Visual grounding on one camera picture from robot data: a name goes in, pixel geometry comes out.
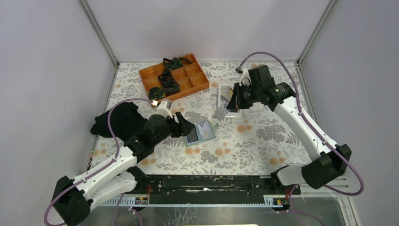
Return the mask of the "white credit card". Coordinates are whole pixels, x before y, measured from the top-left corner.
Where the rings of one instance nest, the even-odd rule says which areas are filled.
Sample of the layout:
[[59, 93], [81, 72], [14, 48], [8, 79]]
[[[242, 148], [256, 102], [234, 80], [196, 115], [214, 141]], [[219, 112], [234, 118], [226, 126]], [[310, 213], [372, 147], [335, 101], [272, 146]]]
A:
[[209, 122], [202, 122], [198, 125], [198, 130], [200, 136], [203, 140], [208, 140], [214, 138], [214, 133], [212, 131], [212, 127]]

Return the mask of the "white plastic card box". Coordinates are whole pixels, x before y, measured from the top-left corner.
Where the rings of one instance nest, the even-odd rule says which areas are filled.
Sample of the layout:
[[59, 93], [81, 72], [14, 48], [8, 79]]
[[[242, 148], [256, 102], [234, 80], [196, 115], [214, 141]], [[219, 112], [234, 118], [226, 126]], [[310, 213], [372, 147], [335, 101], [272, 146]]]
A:
[[216, 118], [221, 121], [224, 118], [240, 118], [241, 112], [233, 109], [228, 110], [227, 105], [229, 104], [233, 95], [233, 84], [219, 84], [217, 91], [217, 110]]

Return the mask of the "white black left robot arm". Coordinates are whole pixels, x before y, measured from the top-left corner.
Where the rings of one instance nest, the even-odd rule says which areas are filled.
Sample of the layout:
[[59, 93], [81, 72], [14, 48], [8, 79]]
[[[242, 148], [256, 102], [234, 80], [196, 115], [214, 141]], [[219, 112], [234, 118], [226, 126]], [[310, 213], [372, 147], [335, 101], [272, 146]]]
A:
[[65, 225], [76, 226], [104, 201], [130, 191], [143, 192], [145, 174], [137, 164], [166, 138], [187, 136], [194, 129], [195, 125], [180, 112], [174, 116], [152, 115], [123, 138], [123, 147], [115, 155], [74, 178], [60, 178], [50, 206]]

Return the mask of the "black cloth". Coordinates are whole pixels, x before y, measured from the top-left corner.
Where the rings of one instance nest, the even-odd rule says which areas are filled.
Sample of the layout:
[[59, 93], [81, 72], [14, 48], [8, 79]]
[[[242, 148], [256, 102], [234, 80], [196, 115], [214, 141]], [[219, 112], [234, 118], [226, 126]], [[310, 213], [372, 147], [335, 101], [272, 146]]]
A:
[[[147, 122], [147, 119], [137, 110], [137, 105], [127, 102], [117, 106], [111, 113], [111, 128], [114, 135], [122, 141], [128, 140], [131, 136], [140, 131]], [[109, 111], [95, 117], [95, 123], [90, 129], [92, 135], [112, 138], [107, 123], [108, 114]]]

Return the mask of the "green leather card holder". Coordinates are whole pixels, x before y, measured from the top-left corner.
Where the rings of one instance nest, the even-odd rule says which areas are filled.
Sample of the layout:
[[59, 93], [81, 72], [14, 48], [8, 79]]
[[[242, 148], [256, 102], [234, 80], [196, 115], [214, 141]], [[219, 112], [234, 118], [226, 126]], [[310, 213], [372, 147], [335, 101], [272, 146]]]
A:
[[[209, 124], [212, 127], [212, 131], [214, 133], [214, 138], [216, 138], [215, 131], [218, 129], [219, 124], [217, 123], [215, 125], [212, 125], [210, 121], [208, 121], [208, 122], [209, 122]], [[198, 125], [199, 124], [195, 125], [195, 129], [193, 129], [189, 135], [183, 137], [183, 142], [184, 142], [184, 145], [186, 147], [189, 147], [189, 146], [192, 146], [192, 145], [196, 145], [196, 144], [203, 143], [205, 141], [211, 140], [211, 139], [203, 140], [201, 138], [199, 130], [198, 130]]]

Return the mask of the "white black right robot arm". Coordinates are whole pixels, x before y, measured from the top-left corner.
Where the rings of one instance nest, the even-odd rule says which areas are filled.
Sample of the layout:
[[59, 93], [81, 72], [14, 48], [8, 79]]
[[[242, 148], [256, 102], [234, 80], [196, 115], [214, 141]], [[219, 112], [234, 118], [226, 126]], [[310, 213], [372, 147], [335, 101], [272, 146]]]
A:
[[270, 188], [281, 194], [289, 185], [307, 184], [319, 189], [342, 176], [351, 149], [329, 138], [300, 106], [298, 96], [285, 82], [277, 84], [269, 67], [260, 65], [243, 73], [249, 84], [234, 83], [228, 110], [249, 109], [261, 103], [277, 114], [294, 132], [311, 160], [305, 165], [285, 166], [271, 173]]

